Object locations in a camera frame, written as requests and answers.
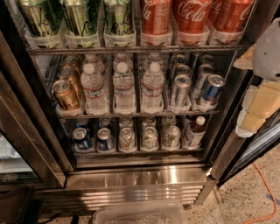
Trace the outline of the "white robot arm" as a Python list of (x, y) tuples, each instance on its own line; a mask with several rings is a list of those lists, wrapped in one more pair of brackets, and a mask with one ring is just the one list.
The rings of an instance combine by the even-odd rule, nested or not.
[(252, 137), (280, 108), (280, 18), (276, 18), (261, 37), (234, 63), (234, 67), (252, 70), (262, 78), (259, 86), (250, 85), (237, 118), (238, 137)]

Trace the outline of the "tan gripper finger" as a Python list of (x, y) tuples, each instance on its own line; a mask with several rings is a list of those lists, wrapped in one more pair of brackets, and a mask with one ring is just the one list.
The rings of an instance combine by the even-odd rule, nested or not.
[(280, 108), (280, 81), (265, 80), (258, 87), (250, 85), (237, 118), (238, 137), (252, 137)]
[(253, 53), (256, 45), (252, 45), (240, 58), (234, 62), (234, 67), (241, 70), (252, 70), (253, 69)]

